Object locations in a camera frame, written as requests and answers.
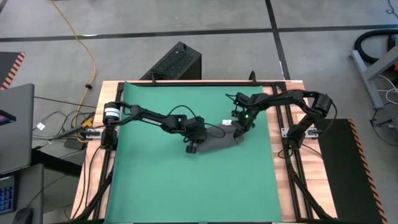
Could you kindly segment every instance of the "desk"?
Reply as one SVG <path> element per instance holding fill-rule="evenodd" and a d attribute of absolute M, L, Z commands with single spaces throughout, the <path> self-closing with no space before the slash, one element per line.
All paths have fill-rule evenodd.
<path fill-rule="evenodd" d="M 105 81 L 103 82 L 103 86 L 101 89 L 101 93 L 99 95 L 98 105 L 96 109 L 95 119 L 93 126 L 102 125 L 103 119 L 103 106 L 105 103 L 109 101 L 114 101 L 116 97 L 116 93 L 118 90 L 118 83 L 123 81 Z M 167 80 L 167 81 L 158 81 L 159 83 L 213 83 L 216 85 L 221 82 L 231 82 L 235 84 L 248 84 L 251 83 L 251 80 Z M 130 83 L 150 83 L 150 81 L 130 81 Z M 287 90 L 292 89 L 304 89 L 304 84 L 302 81 L 286 81 L 284 82 Z M 272 88 L 269 86 L 264 86 L 263 91 L 268 94 L 272 94 Z M 290 107 L 293 121 L 294 123 L 298 123 L 298 121 L 304 116 L 304 113 L 298 106 Z M 282 141 L 280 136 L 280 129 L 277 119 L 277 112 L 275 108 L 269 108 L 267 111 L 267 117 L 269 122 L 269 132 L 271 135 L 271 144 L 272 144 L 272 152 L 274 158 L 274 166 L 275 166 L 275 174 L 277 179 L 278 186 L 278 194 L 280 200 L 280 207 L 282 210 L 282 219 L 285 222 L 294 221 L 294 208 L 292 205 L 292 197 L 290 194 L 289 181 L 287 176 L 287 171 L 285 168 L 285 161 L 277 156 L 277 153 L 282 149 Z M 282 116 L 284 117 L 285 126 L 289 126 L 287 122 L 287 116 L 284 108 L 282 108 Z M 318 152 L 320 152 L 320 148 L 317 140 L 304 140 L 304 144 L 314 148 Z M 101 150 L 97 152 L 96 156 L 93 158 L 93 154 L 95 150 L 100 145 L 99 140 L 91 141 L 87 147 L 86 153 L 86 164 L 90 164 L 93 159 L 92 169 L 91 169 L 91 178 L 90 178 L 90 189 L 88 191 L 88 201 L 91 201 L 93 196 L 98 190 L 100 175 L 102 170 L 102 165 L 104 162 L 104 154 L 105 151 Z M 333 204 L 333 199 L 330 192 L 330 187 L 328 183 L 328 179 L 326 176 L 325 166 L 323 165 L 323 161 L 319 156 L 309 151 L 305 147 L 300 150 L 303 170 L 305 173 L 307 187 L 317 202 L 324 208 L 324 210 L 331 216 L 336 217 L 335 206 Z M 112 164 L 114 160 L 114 152 L 111 153 L 111 158 L 109 160 L 108 172 L 111 170 Z M 73 204 L 72 214 L 76 212 L 78 209 L 80 200 L 83 196 L 83 205 L 85 204 L 86 192 L 83 192 L 83 176 L 86 174 L 86 178 L 88 178 L 89 167 L 86 166 L 85 170 L 82 170 L 80 181 L 78 184 L 78 189 L 76 192 L 75 203 Z M 301 216 L 306 217 L 305 214 L 305 204 L 303 201 L 302 194 L 298 188 L 298 202 L 300 205 Z M 99 217 L 103 218 L 106 213 L 106 206 L 108 202 L 109 189 L 103 195 L 103 199 L 101 201 L 101 209 L 99 213 Z M 84 210 L 84 206 L 81 206 L 77 212 L 79 215 Z"/>

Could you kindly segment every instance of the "green tabletop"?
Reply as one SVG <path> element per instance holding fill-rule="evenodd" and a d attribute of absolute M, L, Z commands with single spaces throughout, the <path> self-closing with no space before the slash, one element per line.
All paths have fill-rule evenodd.
<path fill-rule="evenodd" d="M 125 84 L 123 100 L 167 114 L 189 106 L 207 123 L 231 119 L 225 93 L 260 86 L 148 87 Z M 186 114 L 179 108 L 173 114 Z M 238 146 L 187 154 L 183 137 L 139 121 L 120 128 L 106 223 L 282 221 L 265 112 Z"/>

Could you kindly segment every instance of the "keyboard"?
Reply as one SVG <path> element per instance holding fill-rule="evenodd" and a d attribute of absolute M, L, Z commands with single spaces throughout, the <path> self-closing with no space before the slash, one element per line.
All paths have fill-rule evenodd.
<path fill-rule="evenodd" d="M 0 178 L 0 215 L 13 212 L 16 205 L 14 176 Z"/>

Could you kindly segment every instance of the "concrete floor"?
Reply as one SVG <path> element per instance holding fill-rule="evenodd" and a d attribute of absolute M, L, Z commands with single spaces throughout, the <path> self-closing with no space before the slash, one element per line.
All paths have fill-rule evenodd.
<path fill-rule="evenodd" d="M 398 22 L 397 18 L 386 14 L 387 1 L 271 0 L 271 3 L 278 28 Z M 398 2 L 392 3 L 398 9 Z M 57 4 L 80 35 L 272 27 L 263 0 L 69 0 L 57 1 Z M 373 133 L 369 124 L 373 115 L 371 100 L 354 62 L 348 58 L 353 42 L 363 32 L 366 30 L 343 29 L 281 32 L 279 35 L 291 79 L 303 80 L 308 90 L 329 94 L 338 107 L 338 118 L 354 120 L 387 219 L 397 223 L 398 150 L 384 144 Z M 1 42 L 4 37 L 59 35 L 71 33 L 49 1 L 12 0 L 0 13 L 0 51 L 27 54 L 12 85 L 34 83 L 37 96 L 78 103 L 92 73 L 90 58 L 78 43 L 74 40 Z M 139 79 L 178 41 L 203 54 L 203 79 L 244 80 L 251 70 L 256 71 L 259 79 L 283 79 L 280 52 L 271 32 L 84 40 L 98 66 L 94 89 L 85 103 L 96 105 L 104 80 Z M 385 38 L 367 40 L 365 50 L 373 56 L 381 56 L 385 53 L 385 41 Z M 53 111 L 69 113 L 75 109 L 73 105 L 36 99 L 34 123 Z M 46 122 L 44 131 L 36 134 L 53 134 L 58 131 L 62 119 L 61 116 L 52 117 Z M 388 128 L 378 131 L 388 141 L 398 143 L 397 133 Z M 56 142 L 43 151 L 55 156 L 73 152 Z M 68 159 L 79 163 L 82 156 L 77 154 Z M 45 182 L 51 182 L 58 175 L 46 172 Z M 46 189 L 45 223 L 67 219 L 63 207 L 69 215 L 71 206 L 68 205 L 73 202 L 77 182 L 73 177 L 65 178 Z"/>

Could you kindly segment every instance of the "black box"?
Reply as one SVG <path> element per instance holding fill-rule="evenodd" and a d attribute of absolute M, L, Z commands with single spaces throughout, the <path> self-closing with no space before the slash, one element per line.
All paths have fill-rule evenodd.
<path fill-rule="evenodd" d="M 178 42 L 141 80 L 201 80 L 201 53 Z"/>

